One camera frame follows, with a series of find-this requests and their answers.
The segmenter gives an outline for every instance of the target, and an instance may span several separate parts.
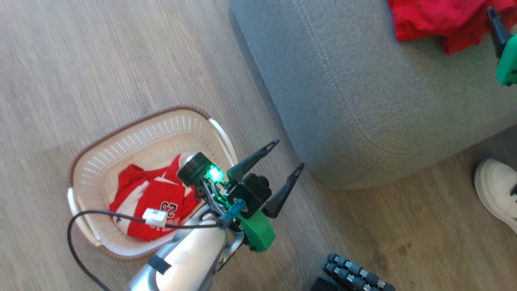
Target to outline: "wooden floor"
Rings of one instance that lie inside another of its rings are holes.
[[[134,119],[199,106],[240,158],[281,139],[257,173],[287,175],[299,162],[226,0],[2,9],[1,290],[98,290],[66,245],[66,176],[83,147]],[[516,167],[516,153],[514,127],[374,189],[329,191],[305,173],[273,221],[271,249],[241,249],[212,290],[308,290],[332,252],[397,290],[515,290],[517,236],[478,201],[472,170],[486,156]],[[73,238],[113,290],[144,264],[104,257],[77,229]]]

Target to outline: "black tape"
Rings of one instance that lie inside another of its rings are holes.
[[[151,266],[153,269],[157,270],[160,274],[164,274],[170,267],[169,263],[167,263],[164,259],[160,258],[157,255],[154,255],[147,264]]]

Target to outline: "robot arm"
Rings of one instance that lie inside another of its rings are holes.
[[[275,195],[264,176],[245,174],[277,144],[274,140],[226,173],[204,154],[189,157],[177,176],[195,187],[205,201],[186,224],[213,224],[218,227],[180,230],[173,243],[162,247],[130,282],[130,291],[208,291],[212,276],[242,244],[255,252],[265,251],[275,239],[268,220],[276,218],[293,189],[303,164],[287,178]]]
[[[153,256],[131,281],[129,290],[208,291],[226,245],[224,229],[194,229]]]
[[[494,44],[497,63],[496,78],[501,85],[517,84],[517,35],[510,33],[503,25],[501,16],[493,7],[488,8],[490,33]]]

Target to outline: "gray ottoman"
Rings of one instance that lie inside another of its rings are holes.
[[[392,182],[517,124],[489,37],[398,43],[382,0],[232,0],[296,153],[330,187]]]

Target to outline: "shoe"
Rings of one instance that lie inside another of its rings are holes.
[[[487,159],[477,167],[474,185],[486,209],[517,234],[517,172]]]

